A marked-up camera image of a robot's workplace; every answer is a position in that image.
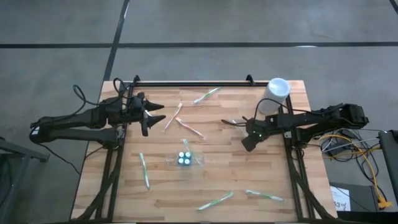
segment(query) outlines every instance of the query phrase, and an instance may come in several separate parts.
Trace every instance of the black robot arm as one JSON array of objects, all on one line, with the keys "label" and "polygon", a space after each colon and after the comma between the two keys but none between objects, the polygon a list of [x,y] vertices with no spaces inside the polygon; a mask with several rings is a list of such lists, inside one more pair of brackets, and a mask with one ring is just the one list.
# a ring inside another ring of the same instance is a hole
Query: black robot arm
[{"label": "black robot arm", "polygon": [[[248,137],[242,140],[247,151],[252,151],[257,143],[271,135],[289,133],[294,136],[293,147],[303,148],[315,136],[340,128],[360,129],[369,123],[361,106],[339,104],[326,109],[308,111],[301,114],[274,114],[266,116],[264,121],[254,118],[247,120]],[[315,124],[309,128],[296,128]]]},{"label": "black robot arm", "polygon": [[[148,136],[148,128],[165,118],[161,116],[149,116],[148,111],[163,108],[145,100],[144,93],[138,93],[127,99],[123,104],[121,97],[103,100],[96,108],[88,109],[73,116],[43,117],[30,124],[30,140],[34,143],[50,142],[56,139],[73,139],[83,141],[97,141],[105,148],[114,148],[119,145],[119,133],[117,127],[124,123],[140,122],[143,136]],[[101,129],[106,124],[112,128],[99,131],[73,129],[87,127]]]}]

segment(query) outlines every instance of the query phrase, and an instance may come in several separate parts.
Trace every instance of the clear plastic container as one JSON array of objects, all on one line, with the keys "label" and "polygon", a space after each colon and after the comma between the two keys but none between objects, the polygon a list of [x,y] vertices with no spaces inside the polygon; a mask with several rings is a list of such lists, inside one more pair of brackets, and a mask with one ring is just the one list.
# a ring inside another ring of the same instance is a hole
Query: clear plastic container
[{"label": "clear plastic container", "polygon": [[189,152],[189,156],[191,159],[186,157],[181,158],[179,152],[176,152],[173,154],[166,154],[165,158],[167,165],[176,169],[197,169],[205,165],[205,157],[202,153]]}]

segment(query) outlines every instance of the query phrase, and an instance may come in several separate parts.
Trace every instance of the yellow cable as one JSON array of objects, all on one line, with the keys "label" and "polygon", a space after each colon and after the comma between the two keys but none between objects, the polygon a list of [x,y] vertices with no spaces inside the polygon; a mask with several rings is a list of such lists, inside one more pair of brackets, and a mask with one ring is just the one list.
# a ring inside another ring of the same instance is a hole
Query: yellow cable
[{"label": "yellow cable", "polygon": [[[338,134],[327,134],[327,135],[324,135],[324,136],[320,137],[319,140],[324,139],[324,138],[330,138],[330,137],[345,139],[345,140],[347,140],[348,142],[353,143],[351,139],[346,138],[346,137],[341,136],[341,135],[338,135]],[[359,152],[363,152],[355,143],[354,143],[353,145],[354,145],[354,147],[355,147]],[[371,170],[371,172],[372,172],[372,176],[373,176],[373,181],[374,181],[374,186],[375,186],[375,189],[376,189],[377,197],[379,198],[379,201],[380,201],[380,203],[379,203],[379,208],[391,207],[391,206],[392,206],[392,203],[391,203],[391,202],[387,202],[387,201],[384,199],[384,197],[381,196],[381,194],[380,194],[380,192],[379,192],[379,188],[377,187],[376,175],[374,174],[374,170],[373,170],[372,164],[369,162],[369,160],[368,160],[368,158],[365,156],[365,154],[363,154],[363,157],[365,158],[365,160],[366,160],[366,162],[368,163],[369,168],[370,168],[370,170]]]}]

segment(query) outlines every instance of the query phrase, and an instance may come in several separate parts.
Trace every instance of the green toothbrush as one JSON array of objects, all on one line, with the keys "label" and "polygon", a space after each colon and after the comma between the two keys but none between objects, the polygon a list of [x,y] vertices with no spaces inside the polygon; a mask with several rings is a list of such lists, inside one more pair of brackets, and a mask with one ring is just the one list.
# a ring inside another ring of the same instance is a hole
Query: green toothbrush
[{"label": "green toothbrush", "polygon": [[277,200],[277,201],[280,201],[280,202],[283,202],[283,201],[284,201],[283,198],[276,197],[276,196],[272,196],[272,195],[267,195],[267,194],[262,194],[262,193],[260,193],[260,192],[256,192],[256,191],[253,191],[253,190],[246,190],[246,193],[247,193],[247,194],[258,195],[258,196],[265,197],[265,198],[269,198],[269,199],[273,199],[273,200]]},{"label": "green toothbrush", "polygon": [[202,211],[202,210],[204,210],[204,209],[206,209],[206,208],[208,208],[208,207],[210,207],[210,206],[213,206],[213,205],[216,205],[216,204],[222,202],[223,200],[225,200],[225,199],[227,199],[227,198],[232,197],[232,195],[234,195],[234,193],[233,193],[233,192],[229,192],[228,194],[224,195],[224,197],[222,197],[222,198],[220,198],[220,199],[218,199],[218,200],[214,200],[214,201],[212,201],[212,202],[210,202],[210,203],[208,203],[208,204],[206,204],[206,205],[204,205],[204,206],[198,208],[197,210],[198,210],[198,211]]},{"label": "green toothbrush", "polygon": [[201,98],[199,98],[199,99],[197,99],[197,100],[194,100],[194,101],[193,101],[193,104],[198,104],[199,102],[201,102],[201,100],[203,100],[203,99],[209,97],[211,94],[217,92],[217,91],[220,90],[220,89],[221,89],[221,87],[217,87],[217,88],[215,88],[215,89],[210,90],[208,93],[204,94]]},{"label": "green toothbrush", "polygon": [[141,159],[141,162],[142,162],[142,170],[144,171],[145,185],[147,186],[147,189],[150,190],[147,166],[145,165],[144,155],[142,152],[139,153],[139,158]]}]

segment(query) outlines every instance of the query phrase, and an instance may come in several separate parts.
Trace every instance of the white label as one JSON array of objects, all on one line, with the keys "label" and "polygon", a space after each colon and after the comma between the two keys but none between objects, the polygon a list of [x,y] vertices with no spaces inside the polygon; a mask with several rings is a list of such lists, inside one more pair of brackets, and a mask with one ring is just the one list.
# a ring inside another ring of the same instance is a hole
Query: white label
[{"label": "white label", "polygon": [[32,135],[36,135],[39,133],[39,127],[36,127],[33,131],[32,131]]},{"label": "white label", "polygon": [[349,190],[338,187],[330,187],[330,190],[333,194],[333,201],[335,201],[336,210],[351,211],[351,205],[349,203]]}]

